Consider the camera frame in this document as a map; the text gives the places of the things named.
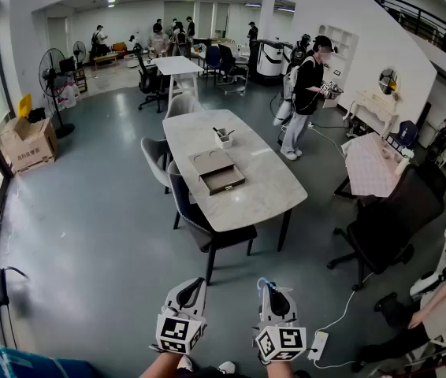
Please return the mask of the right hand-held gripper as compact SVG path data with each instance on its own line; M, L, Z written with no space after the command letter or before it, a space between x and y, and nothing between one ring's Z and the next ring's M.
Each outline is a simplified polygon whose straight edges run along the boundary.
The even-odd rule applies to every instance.
M267 279L260 279L260 321L264 323L290 322L297 319L297 305L293 289L279 287ZM258 357L263 365L290 362L307 350L307 330L292 324L279 323L263 326L254 336Z

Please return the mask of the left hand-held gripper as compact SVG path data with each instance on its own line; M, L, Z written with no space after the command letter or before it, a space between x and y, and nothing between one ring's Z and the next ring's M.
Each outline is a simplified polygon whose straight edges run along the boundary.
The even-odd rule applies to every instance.
M190 355L202 338L206 318L207 284L204 278L193 278L174 287L157 318L156 343L150 345L159 353Z

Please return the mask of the grey drawer organiser box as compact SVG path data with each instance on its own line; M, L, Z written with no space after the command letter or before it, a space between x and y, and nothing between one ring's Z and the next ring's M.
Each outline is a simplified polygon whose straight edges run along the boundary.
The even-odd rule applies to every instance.
M209 195L233 189L246 180L235 162L220 148L193 154L188 160L199 181L208 189Z

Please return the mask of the person's left forearm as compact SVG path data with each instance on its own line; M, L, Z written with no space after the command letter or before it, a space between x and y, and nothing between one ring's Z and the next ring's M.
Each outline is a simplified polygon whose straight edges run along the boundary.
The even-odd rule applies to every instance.
M160 353L139 378L174 378L183 354Z

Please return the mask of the person's right forearm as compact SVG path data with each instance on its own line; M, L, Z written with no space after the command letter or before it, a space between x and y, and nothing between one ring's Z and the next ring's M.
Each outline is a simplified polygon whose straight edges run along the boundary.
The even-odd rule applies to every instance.
M274 361L266 366L267 378L295 378L289 362Z

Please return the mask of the cardboard box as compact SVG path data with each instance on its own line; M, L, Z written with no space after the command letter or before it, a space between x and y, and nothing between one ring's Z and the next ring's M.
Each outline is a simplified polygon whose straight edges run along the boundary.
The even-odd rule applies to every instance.
M0 140L15 173L53 163L58 154L57 137L49 119L30 123L15 117L0 132Z

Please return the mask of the white power strip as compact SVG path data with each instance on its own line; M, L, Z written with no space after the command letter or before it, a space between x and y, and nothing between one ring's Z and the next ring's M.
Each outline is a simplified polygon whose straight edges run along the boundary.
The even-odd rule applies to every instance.
M325 345L327 343L329 334L324 331L317 331L314 334L314 341L312 342L310 346L309 354L307 355L307 358L311 361L319 361L323 350L325 348Z

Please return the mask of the dark padded dining chair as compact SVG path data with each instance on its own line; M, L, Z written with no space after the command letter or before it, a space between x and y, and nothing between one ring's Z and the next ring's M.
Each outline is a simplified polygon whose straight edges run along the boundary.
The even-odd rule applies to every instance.
M177 208L173 228L178 228L180 220L186 222L188 230L199 247L199 250L208 254L205 280L207 284L210 284L216 251L241 243L247 243L247 256L249 256L251 254L253 241L257 238L258 233L254 225L226 232L216 232L211 227L199 206L190 199L191 193L175 161L169 163L167 173Z

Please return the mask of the large black office chair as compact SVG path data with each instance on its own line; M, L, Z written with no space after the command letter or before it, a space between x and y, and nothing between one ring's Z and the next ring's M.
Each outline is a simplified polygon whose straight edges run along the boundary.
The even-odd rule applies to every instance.
M359 201L356 220L333 230L353 251L329 261L327 268L357 260L358 281L352 290L359 291L366 270L380 275L391 266L408 263L414 255L411 239L444 212L445 193L446 176L437 166L407 165L388 197L365 197Z

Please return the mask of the grey shell chair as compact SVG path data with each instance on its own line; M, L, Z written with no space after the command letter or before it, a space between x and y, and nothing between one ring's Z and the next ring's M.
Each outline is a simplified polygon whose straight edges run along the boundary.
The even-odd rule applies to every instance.
M167 140L155 140L143 137L140 143L143 155L146 158L154 177L164 186L165 194L167 195L170 188L168 167L171 160Z
M191 93L182 93L173 98L171 106L167 110L165 118L177 117L188 113L197 113L206 109L199 100Z

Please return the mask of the white pen holder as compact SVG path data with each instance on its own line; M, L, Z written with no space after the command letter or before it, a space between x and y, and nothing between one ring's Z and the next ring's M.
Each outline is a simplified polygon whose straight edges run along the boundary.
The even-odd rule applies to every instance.
M225 137L225 135L230 131L228 131L226 128L219 128L219 130L224 136L219 137L218 135L216 135L216 133L214 133L215 143L219 148L223 150L230 148L233 142L232 134L228 137Z

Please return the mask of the pink checked tablecloth table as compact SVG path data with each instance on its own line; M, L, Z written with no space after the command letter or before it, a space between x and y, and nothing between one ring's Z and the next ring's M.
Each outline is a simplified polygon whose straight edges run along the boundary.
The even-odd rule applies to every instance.
M351 193L355 196L387 198L414 157L412 150L404 148L403 155L376 132L351 139L341 150Z

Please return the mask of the blue wrapped package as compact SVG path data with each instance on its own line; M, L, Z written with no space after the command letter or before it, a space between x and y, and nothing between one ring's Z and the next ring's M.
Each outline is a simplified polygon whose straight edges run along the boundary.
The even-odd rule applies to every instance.
M0 378L98 378L87 361L0 347Z

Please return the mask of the dark blue chair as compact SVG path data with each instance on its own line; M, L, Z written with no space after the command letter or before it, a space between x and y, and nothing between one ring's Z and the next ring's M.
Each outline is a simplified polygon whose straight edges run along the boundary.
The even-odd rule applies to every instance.
M396 151L402 152L404 148L411 148L418 135L415 123L406 120L400 123L397 133L389 133L386 142Z

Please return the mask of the white dressing table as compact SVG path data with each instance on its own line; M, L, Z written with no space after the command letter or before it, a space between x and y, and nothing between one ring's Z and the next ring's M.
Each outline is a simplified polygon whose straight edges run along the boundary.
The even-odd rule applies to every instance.
M343 120L354 119L360 107L364 107L367 111L375 115L379 121L384 123L382 131L379 132L379 136L383 140L386 140L398 118L394 99L382 98L381 93L357 91L356 99L351 104L351 108L346 112Z

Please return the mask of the black swivel office chair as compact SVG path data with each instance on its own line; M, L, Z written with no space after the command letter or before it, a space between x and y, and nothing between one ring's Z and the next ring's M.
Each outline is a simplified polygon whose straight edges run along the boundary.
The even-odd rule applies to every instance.
M141 111L145 105L155 102L157 113L160 113L162 111L161 100L168 98L165 77L159 72L157 65L146 66L139 51L136 50L135 53L139 62L139 89L146 97L138 106L138 110Z

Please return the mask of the pack of white water jugs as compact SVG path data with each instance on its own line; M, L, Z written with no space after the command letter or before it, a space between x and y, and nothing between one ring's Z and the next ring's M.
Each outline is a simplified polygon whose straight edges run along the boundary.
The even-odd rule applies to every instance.
M80 90L74 82L67 83L59 89L58 105L61 109L73 108L80 97Z

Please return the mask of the white desk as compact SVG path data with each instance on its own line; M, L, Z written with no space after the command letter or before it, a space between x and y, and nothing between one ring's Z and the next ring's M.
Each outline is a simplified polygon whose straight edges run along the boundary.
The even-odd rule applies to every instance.
M196 99L199 99L198 76L203 71L202 67L184 56L159 57L155 58L153 63L163 76L170 76L168 106L171 106L174 95L183 94L184 92L191 92ZM174 86L176 82L175 77L183 75L188 75L191 78L191 87Z

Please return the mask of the black cantilever office chair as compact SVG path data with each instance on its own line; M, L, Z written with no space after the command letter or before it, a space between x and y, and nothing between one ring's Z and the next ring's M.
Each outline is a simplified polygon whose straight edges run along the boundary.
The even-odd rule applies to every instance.
M223 74L223 81L216 83L216 86L226 95L245 95L249 75L248 63L238 61L228 46L219 44L218 48L221 55L220 70Z

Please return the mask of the blue office chair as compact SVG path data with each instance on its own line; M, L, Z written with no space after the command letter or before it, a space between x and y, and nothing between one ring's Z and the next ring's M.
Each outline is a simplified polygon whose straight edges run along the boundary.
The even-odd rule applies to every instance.
M221 75L221 52L219 46L211 45L206 48L206 77L211 73L214 77L214 83L217 83L218 77Z

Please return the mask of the white mobile robot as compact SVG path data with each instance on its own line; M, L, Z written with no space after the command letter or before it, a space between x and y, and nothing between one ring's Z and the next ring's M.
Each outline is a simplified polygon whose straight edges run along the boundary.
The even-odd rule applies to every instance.
M278 85L282 81L284 43L268 39L250 42L249 78L261 85Z

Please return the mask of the round mirror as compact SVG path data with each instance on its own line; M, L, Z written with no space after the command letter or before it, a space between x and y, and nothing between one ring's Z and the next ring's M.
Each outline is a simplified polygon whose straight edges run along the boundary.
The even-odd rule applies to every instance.
M391 95L396 91L398 74L393 68L384 69L379 75L378 85L384 95Z

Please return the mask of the yellow bin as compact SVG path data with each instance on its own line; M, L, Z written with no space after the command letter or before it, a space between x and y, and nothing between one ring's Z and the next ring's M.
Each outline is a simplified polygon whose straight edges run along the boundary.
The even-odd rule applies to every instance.
M20 101L18 105L18 116L25 119L28 118L29 113L32 111L32 96L26 94Z

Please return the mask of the white shelf unit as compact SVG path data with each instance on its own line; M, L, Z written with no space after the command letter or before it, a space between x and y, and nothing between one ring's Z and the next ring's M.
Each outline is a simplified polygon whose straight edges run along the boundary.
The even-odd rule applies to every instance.
M330 59L324 64L323 81L342 90L336 98L326 98L323 108L335 108L342 105L354 90L350 81L356 48L359 37L350 31L330 24L319 24L318 34L326 36L332 43Z

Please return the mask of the large black standing fan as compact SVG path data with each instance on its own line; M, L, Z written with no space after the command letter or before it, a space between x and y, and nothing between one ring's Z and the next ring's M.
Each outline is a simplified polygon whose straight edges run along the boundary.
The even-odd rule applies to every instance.
M63 139L70 135L74 129L74 124L65 123L62 120L58 99L67 87L68 73L64 72L62 62L65 61L64 54L57 48L50 48L43 55L39 63L39 84L43 93L52 100L55 109L58 126L55 128L55 135L58 139Z

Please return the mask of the small black standing fan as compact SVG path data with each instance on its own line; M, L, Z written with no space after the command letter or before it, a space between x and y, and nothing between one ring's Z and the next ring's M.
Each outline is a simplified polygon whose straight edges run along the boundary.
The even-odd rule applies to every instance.
M73 48L72 48L72 53L73 53L73 57L76 60L76 67L78 69L83 68L84 61L85 61L86 55L87 55L87 50L86 50L86 46L84 45L84 43L81 41L74 42Z

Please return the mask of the black balcony railing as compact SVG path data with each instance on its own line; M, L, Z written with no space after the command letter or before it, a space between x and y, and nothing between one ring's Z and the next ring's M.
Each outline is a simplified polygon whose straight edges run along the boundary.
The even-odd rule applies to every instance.
M374 0L402 28L446 53L446 21L404 0Z

